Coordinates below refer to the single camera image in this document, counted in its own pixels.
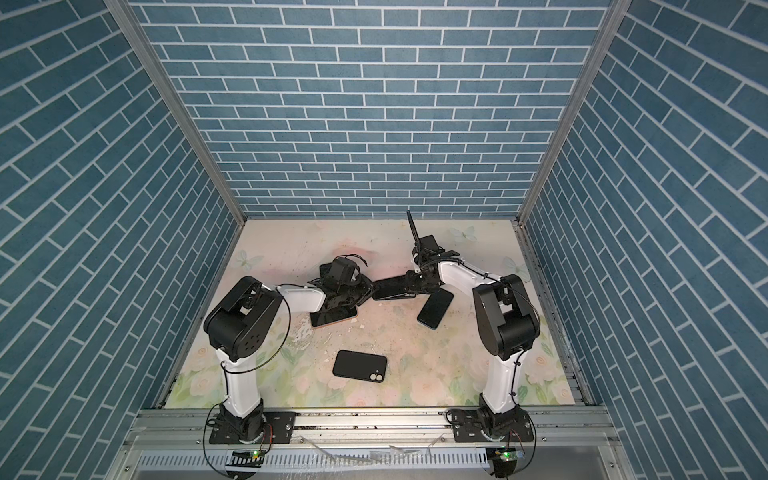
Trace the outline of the blue-edged black phone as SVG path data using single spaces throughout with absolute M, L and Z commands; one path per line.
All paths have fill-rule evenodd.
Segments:
M 430 294 L 417 315 L 417 321 L 432 330 L 436 330 L 447 313 L 453 299 L 454 294 L 444 289 L 439 289 Z

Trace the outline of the purple-edged black phone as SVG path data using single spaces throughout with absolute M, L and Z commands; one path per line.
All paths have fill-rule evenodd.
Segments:
M 315 328 L 330 325 L 336 322 L 355 318 L 357 316 L 356 306 L 338 306 L 330 309 L 324 309 L 310 314 L 311 325 Z

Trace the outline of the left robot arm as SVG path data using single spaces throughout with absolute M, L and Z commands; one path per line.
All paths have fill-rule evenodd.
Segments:
M 319 277 L 307 285 L 267 286 L 252 276 L 240 278 L 207 315 L 203 329 L 222 368 L 226 398 L 216 419 L 233 430 L 241 442 L 259 437 L 266 419 L 256 371 L 257 351 L 280 314 L 292 318 L 307 313 L 313 327 L 323 327 L 357 316 L 371 298 L 373 282 L 361 272 L 367 261 L 345 254 L 319 267 Z

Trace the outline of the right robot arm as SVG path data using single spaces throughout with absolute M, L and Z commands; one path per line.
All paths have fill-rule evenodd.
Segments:
M 448 285 L 473 300 L 480 341 L 491 356 L 479 397 L 477 421 L 490 439 L 535 438 L 534 423 L 518 400 L 522 363 L 541 332 L 541 322 L 523 280 L 483 272 L 460 254 L 439 246 L 432 235 L 415 236 L 415 271 L 407 273 L 407 291 L 432 293 Z

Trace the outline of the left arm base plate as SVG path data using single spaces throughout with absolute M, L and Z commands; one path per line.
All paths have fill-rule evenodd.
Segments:
M 208 442 L 213 445 L 288 444 L 293 435 L 296 413 L 255 410 L 245 418 L 221 409 L 206 422 Z

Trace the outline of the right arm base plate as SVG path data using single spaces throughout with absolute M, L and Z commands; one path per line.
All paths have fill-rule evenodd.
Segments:
M 488 407 L 448 409 L 444 416 L 457 443 L 526 443 L 535 439 L 533 423 L 520 406 L 503 413 L 494 413 Z

